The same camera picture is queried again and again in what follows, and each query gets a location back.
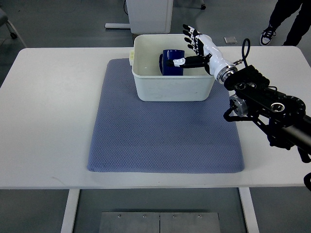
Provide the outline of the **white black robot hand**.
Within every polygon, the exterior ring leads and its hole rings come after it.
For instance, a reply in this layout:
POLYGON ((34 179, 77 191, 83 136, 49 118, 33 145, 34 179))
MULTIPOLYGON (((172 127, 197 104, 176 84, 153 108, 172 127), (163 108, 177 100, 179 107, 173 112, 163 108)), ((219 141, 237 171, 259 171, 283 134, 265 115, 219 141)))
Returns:
POLYGON ((223 57, 223 54, 209 36, 200 33, 190 25, 184 24, 183 28, 184 40, 195 55, 173 60, 176 67, 203 67, 219 83, 224 83, 230 75, 238 71, 236 65, 223 57))

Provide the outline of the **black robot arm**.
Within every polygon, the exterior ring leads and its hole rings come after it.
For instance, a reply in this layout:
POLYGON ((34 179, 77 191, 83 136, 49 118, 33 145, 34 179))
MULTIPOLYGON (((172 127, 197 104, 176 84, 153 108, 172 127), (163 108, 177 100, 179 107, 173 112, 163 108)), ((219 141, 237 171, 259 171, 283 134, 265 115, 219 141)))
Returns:
POLYGON ((229 98, 224 119, 254 122, 267 135, 270 146, 287 150, 297 146, 302 162, 310 163, 311 118, 306 115, 305 103, 279 92, 254 66, 248 65, 250 47, 250 40, 244 39, 241 62, 245 67, 221 78, 224 87, 235 92, 229 98))

